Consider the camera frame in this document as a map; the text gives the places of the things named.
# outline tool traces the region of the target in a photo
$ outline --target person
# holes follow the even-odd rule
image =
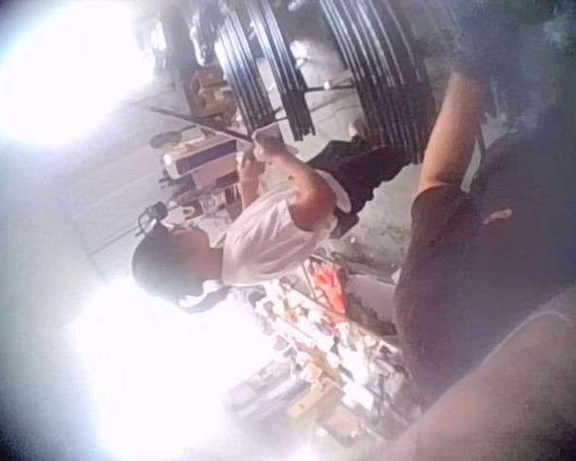
[[[399,340],[425,406],[576,283],[576,129],[567,113],[553,107],[532,131],[495,141],[469,192],[461,188],[486,82],[517,48],[516,29],[505,34],[515,25],[475,14],[425,151],[395,296]],[[522,385],[526,392],[530,382]]]
[[[299,267],[333,232],[353,226],[373,191],[404,166],[392,149],[372,148],[362,122],[355,122],[351,141],[331,141],[307,163],[276,138],[257,140],[262,158],[291,179],[259,196],[259,169],[247,152],[239,168],[243,211],[222,238],[211,245],[198,228],[170,231],[156,224],[134,251],[135,280],[149,293],[183,304],[202,302],[206,282],[255,285]]]

